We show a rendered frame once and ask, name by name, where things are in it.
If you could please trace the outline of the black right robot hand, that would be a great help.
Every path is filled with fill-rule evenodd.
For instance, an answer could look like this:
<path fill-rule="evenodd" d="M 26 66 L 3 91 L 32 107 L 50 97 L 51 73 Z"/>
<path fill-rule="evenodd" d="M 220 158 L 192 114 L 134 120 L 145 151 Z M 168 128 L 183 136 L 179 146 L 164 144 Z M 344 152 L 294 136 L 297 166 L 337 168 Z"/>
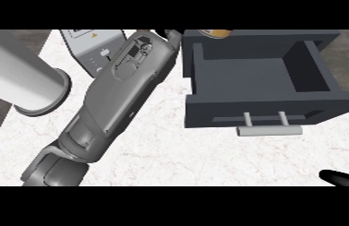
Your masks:
<path fill-rule="evenodd" d="M 321 170 L 319 177 L 334 186 L 349 186 L 349 174 L 331 170 Z"/>

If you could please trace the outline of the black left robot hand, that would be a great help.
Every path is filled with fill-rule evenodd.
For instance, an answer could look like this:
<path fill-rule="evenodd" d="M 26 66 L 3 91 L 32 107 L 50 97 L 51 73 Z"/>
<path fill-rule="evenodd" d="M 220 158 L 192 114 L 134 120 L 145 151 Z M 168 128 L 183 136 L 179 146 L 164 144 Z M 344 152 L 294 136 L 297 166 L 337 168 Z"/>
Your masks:
<path fill-rule="evenodd" d="M 174 48 L 180 46 L 183 30 L 155 30 L 155 32 L 164 39 L 167 39 L 167 42 Z"/>

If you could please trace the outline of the orange can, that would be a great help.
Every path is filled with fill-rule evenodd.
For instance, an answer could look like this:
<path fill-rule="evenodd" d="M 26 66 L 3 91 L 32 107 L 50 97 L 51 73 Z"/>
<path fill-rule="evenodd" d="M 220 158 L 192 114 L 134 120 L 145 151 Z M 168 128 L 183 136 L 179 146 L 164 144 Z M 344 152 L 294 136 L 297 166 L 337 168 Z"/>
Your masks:
<path fill-rule="evenodd" d="M 232 30 L 199 30 L 199 33 L 213 39 L 224 39 L 230 33 Z"/>

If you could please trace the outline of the dark grey drawer box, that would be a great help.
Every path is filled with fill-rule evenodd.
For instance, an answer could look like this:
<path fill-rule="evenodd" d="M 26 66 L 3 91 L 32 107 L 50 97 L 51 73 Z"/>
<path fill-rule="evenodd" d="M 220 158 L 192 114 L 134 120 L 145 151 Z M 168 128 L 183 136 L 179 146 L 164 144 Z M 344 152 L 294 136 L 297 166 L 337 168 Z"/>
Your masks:
<path fill-rule="evenodd" d="M 233 45 L 213 51 L 192 48 L 195 95 L 288 99 L 300 94 L 337 93 L 337 82 L 313 41 L 292 44 Z"/>

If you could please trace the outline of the dark grey drawer front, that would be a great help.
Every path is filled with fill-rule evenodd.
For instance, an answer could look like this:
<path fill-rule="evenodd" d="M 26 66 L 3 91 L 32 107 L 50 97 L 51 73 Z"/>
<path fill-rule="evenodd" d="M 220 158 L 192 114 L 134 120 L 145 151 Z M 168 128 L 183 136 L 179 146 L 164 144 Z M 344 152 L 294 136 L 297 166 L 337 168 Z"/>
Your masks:
<path fill-rule="evenodd" d="M 248 113 L 254 125 L 279 125 L 279 112 L 285 113 L 291 125 L 315 125 L 349 113 L 349 92 L 187 95 L 183 123 L 186 128 L 244 126 L 244 113 Z"/>

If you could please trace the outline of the pale grey appliance box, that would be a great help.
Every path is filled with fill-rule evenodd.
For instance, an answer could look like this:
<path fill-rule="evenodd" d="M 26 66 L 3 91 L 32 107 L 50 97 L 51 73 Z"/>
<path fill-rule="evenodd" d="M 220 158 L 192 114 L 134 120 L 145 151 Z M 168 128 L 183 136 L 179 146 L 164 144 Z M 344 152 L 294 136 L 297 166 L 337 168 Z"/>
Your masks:
<path fill-rule="evenodd" d="M 60 30 L 74 59 L 90 77 L 109 63 L 127 37 L 122 30 Z"/>

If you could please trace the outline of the dark grey cabinet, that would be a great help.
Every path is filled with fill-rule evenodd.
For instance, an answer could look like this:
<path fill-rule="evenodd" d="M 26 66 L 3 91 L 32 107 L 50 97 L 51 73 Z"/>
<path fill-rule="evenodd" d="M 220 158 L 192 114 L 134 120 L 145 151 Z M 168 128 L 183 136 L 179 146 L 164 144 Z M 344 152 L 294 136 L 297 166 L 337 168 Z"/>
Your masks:
<path fill-rule="evenodd" d="M 198 30 L 186 30 L 182 39 L 183 77 L 190 77 L 195 44 L 202 46 L 202 57 L 208 60 L 281 58 L 295 42 L 315 42 L 321 51 L 338 36 L 338 30 L 233 30 L 224 39 L 213 39 Z"/>

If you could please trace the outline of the white cylindrical appliance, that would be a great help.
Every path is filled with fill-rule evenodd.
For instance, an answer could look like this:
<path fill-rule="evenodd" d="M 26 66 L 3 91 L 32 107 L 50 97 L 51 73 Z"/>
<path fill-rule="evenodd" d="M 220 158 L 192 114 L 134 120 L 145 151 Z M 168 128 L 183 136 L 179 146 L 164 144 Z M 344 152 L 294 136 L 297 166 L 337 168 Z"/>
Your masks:
<path fill-rule="evenodd" d="M 59 108 L 71 86 L 68 74 L 45 63 L 7 30 L 0 30 L 0 99 L 20 114 L 37 117 Z"/>

